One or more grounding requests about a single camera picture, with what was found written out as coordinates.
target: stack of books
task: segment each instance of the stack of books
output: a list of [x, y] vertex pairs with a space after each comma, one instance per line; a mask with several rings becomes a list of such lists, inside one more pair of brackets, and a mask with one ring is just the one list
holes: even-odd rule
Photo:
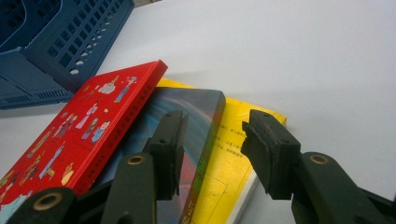
[[140, 152], [162, 115], [189, 121], [180, 193], [157, 202], [158, 223], [235, 223], [258, 182], [240, 152], [250, 109], [286, 118], [221, 91], [162, 78], [162, 61], [90, 78], [0, 181], [0, 224], [42, 189], [77, 195], [111, 180], [124, 155]]

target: screw hole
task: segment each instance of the screw hole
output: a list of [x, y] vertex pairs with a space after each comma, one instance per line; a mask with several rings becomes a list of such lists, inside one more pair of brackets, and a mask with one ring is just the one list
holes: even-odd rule
[[33, 208], [36, 211], [48, 210], [58, 204], [62, 200], [62, 198], [63, 196], [61, 193], [48, 193], [35, 201], [35, 203], [33, 204]]
[[128, 164], [130, 164], [130, 165], [137, 165], [137, 164], [142, 163], [143, 161], [145, 161], [145, 158], [144, 158], [144, 157], [141, 157], [141, 156], [133, 156], [133, 157], [129, 158]]
[[309, 157], [309, 160], [320, 165], [324, 165], [329, 162], [329, 159], [321, 155], [312, 155]]

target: book spine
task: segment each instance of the book spine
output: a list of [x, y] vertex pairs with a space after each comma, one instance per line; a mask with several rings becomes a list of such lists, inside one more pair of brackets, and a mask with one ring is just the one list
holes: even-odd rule
[[191, 183], [189, 196], [187, 197], [186, 203], [184, 205], [183, 213], [181, 214], [179, 223], [182, 224], [191, 223], [192, 214], [195, 209], [195, 205], [198, 200], [199, 193], [201, 191], [201, 186], [204, 182], [206, 168], [207, 165], [209, 164], [210, 155], [212, 154], [213, 146], [216, 140], [216, 134], [218, 132], [219, 125], [221, 123], [221, 117], [222, 117], [221, 111], [225, 106], [225, 97], [222, 96], [222, 98], [223, 99], [220, 101], [216, 109], [213, 122], [210, 125], [210, 130], [205, 141], [204, 150], [202, 152], [200, 160], [198, 161], [198, 166], [194, 175], [194, 179], [192, 180]]
[[77, 195], [83, 194], [90, 189], [92, 183], [105, 167], [120, 140], [126, 134], [143, 105], [154, 91], [166, 68], [166, 65], [161, 61], [156, 64], [148, 79], [145, 80], [141, 90], [134, 97], [129, 106], [123, 109], [124, 111], [117, 127], [114, 128], [105, 142], [101, 145], [100, 151], [94, 155], [90, 165], [83, 169], [83, 173], [77, 182], [69, 186]]

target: illustrated cartoon figure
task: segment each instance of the illustrated cartoon figure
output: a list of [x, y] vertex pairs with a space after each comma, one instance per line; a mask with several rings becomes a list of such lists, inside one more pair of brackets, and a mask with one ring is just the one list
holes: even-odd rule
[[103, 87], [101, 87], [99, 89], [99, 92], [101, 92], [103, 94], [110, 94], [111, 92], [113, 92], [116, 89], [116, 86], [114, 85], [114, 83], [116, 83], [116, 81], [118, 79], [119, 79], [119, 76], [116, 76], [113, 80], [111, 80], [111, 82], [103, 85]]
[[71, 118], [73, 118], [73, 114], [69, 115], [69, 117], [68, 117], [61, 125], [59, 125], [58, 130], [56, 130], [56, 132], [53, 134], [52, 137], [59, 137], [59, 133], [61, 132], [61, 130], [64, 129], [64, 126], [67, 124], [67, 122], [68, 122]]
[[12, 174], [14, 174], [14, 171], [11, 170], [10, 172], [8, 172], [1, 180], [0, 180], [0, 188], [2, 188], [4, 185], [7, 184], [9, 177], [12, 176]]
[[96, 123], [98, 122], [98, 120], [99, 120], [99, 118], [95, 118], [91, 122], [90, 126], [87, 128], [87, 130], [85, 130], [84, 134], [81, 136], [82, 140], [85, 140], [85, 139], [87, 139], [90, 136], [90, 134], [91, 134], [92, 130], [94, 129], [94, 127], [95, 127]]
[[58, 137], [62, 137], [64, 136], [64, 134], [66, 133], [67, 130], [72, 128], [72, 125], [74, 123], [74, 121], [77, 119], [78, 116], [74, 116], [73, 114], [71, 114], [69, 116], [69, 118], [66, 120], [64, 126], [62, 127], [62, 129], [59, 131]]
[[0, 202], [3, 201], [3, 199], [6, 197], [7, 192], [12, 188], [15, 181], [17, 181], [18, 174], [19, 173], [16, 173], [14, 176], [12, 176], [11, 180], [9, 181], [8, 186], [6, 187], [6, 190], [0, 195]]
[[35, 158], [35, 161], [33, 161], [33, 163], [30, 164], [29, 167], [26, 169], [22, 179], [20, 180], [20, 186], [23, 185], [26, 182], [26, 180], [32, 179], [35, 173], [37, 173], [38, 165], [40, 164], [43, 155], [44, 152], [41, 155], [37, 156], [37, 158]]
[[62, 150], [64, 150], [65, 146], [65, 141], [62, 143], [62, 145], [56, 150], [55, 154], [53, 157], [49, 160], [49, 163], [44, 167], [43, 171], [41, 171], [40, 175], [38, 176], [39, 179], [42, 179], [43, 176], [47, 173], [51, 165], [55, 162], [56, 158], [58, 158], [59, 154], [61, 154]]
[[136, 83], [137, 77], [127, 77], [126, 80], [127, 80], [127, 84], [126, 84], [125, 88], [120, 92], [119, 96], [117, 96], [114, 103], [119, 103], [121, 101], [122, 96], [124, 96], [125, 93], [130, 89], [130, 86], [133, 83]]
[[95, 130], [93, 133], [93, 137], [91, 139], [91, 143], [96, 143], [99, 138], [102, 136], [102, 134], [105, 132], [107, 129], [108, 125], [110, 125], [110, 120], [106, 120], [98, 129]]
[[72, 177], [74, 173], [73, 170], [73, 162], [70, 163], [65, 169], [64, 169], [64, 174], [62, 177], [62, 185], [67, 184], [67, 182], [69, 182], [70, 177]]
[[29, 154], [27, 154], [27, 158], [32, 158], [33, 155], [38, 151], [39, 148], [41, 148], [41, 146], [46, 142], [47, 138], [49, 138], [50, 134], [52, 133], [53, 129], [55, 127], [52, 127], [47, 133], [46, 135], [44, 135], [40, 141], [35, 145], [35, 147], [32, 149], [32, 151], [29, 152]]
[[87, 111], [87, 114], [85, 117], [76, 125], [77, 129], [81, 129], [82, 126], [85, 124], [87, 119], [90, 117], [91, 114], [95, 113], [95, 111], [98, 109], [98, 102], [96, 101], [93, 106]]

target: dark blue book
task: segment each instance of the dark blue book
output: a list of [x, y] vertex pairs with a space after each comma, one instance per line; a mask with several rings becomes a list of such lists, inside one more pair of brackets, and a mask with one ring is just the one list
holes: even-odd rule
[[180, 219], [190, 217], [198, 199], [224, 107], [221, 91], [157, 87], [94, 185], [111, 180], [123, 156], [143, 150], [161, 117], [181, 109], [189, 120], [183, 141], [180, 193], [172, 201], [157, 202], [157, 217], [158, 223], [163, 224], [183, 222]]

